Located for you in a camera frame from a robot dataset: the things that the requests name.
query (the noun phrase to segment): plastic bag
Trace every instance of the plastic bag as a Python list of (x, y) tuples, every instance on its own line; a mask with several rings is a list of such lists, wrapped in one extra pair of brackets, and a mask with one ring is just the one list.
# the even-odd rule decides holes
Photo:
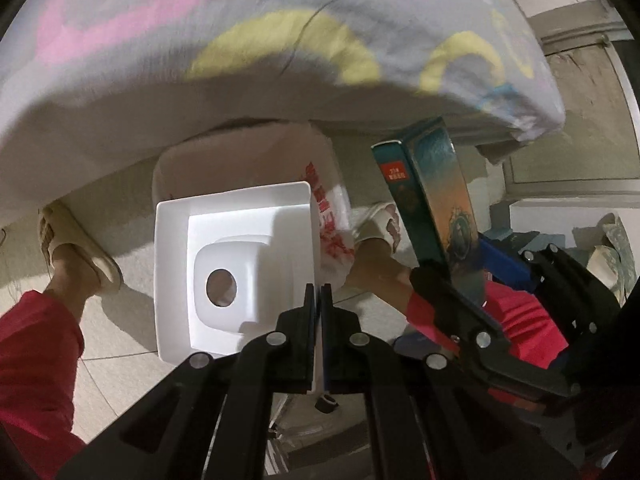
[(353, 264), (351, 206), (331, 141), (309, 123), (221, 130), (169, 148), (154, 170), (154, 204), (243, 187), (306, 180), (320, 213), (318, 284), (344, 284)]

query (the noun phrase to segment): book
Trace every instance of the book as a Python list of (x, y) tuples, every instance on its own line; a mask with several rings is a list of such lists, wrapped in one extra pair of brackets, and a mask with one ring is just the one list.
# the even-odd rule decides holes
[(412, 124), (372, 150), (418, 263), (439, 267), (458, 292), (482, 306), (478, 228), (444, 121)]

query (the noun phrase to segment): beige slipper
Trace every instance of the beige slipper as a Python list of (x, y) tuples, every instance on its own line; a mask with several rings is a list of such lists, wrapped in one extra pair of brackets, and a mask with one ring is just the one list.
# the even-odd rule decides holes
[(353, 233), (355, 245), (370, 238), (380, 238), (389, 244), (395, 253), (400, 243), (400, 217), (393, 202), (379, 202), (371, 206)]
[(40, 210), (40, 248), (51, 264), (51, 255), (62, 244), (73, 244), (100, 278), (100, 293), (115, 294), (122, 286), (118, 264), (80, 227), (66, 206), (56, 200)]

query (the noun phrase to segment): tile floor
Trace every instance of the tile floor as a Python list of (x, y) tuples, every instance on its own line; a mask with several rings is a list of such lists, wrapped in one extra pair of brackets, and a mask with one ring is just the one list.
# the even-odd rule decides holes
[[(377, 139), (332, 135), (350, 199), (353, 219), (366, 206), (388, 199), (370, 146)], [(492, 168), (474, 148), (458, 150), (480, 230), (490, 227), (489, 204), (504, 194), (501, 168)], [(81, 328), (86, 349), (78, 367), (74, 432), (85, 441), (172, 370), (158, 359), (154, 328), (154, 210), (151, 176), (155, 159), (108, 176), (64, 198), (76, 218), (116, 259), (126, 286), (116, 295), (89, 300)], [(10, 225), (0, 247), (0, 314), (31, 289), (42, 290), (49, 275), (36, 240), (34, 212)], [(415, 264), (404, 237), (398, 259)], [(404, 317), (370, 294), (340, 291), (340, 306), (357, 312), (363, 329), (385, 340), (398, 336)]]

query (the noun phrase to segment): red label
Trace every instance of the red label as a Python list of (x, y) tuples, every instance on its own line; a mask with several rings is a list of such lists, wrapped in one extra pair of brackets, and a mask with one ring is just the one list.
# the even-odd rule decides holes
[(342, 235), (336, 232), (334, 212), (331, 211), (331, 204), (326, 197), (324, 188), (320, 185), (318, 172), (312, 162), (305, 168), (305, 174), (301, 180), (306, 180), (309, 183), (313, 196), (316, 202), (318, 202), (318, 209), (320, 210), (320, 245), (322, 252), (334, 260), (339, 260), (344, 254), (353, 259), (355, 256), (353, 249), (348, 249), (342, 239)]
[(399, 160), (396, 160), (395, 162), (385, 162), (384, 164), (380, 164), (380, 170), (382, 170), (382, 174), (389, 182), (409, 179), (409, 175), (406, 172), (404, 164)]

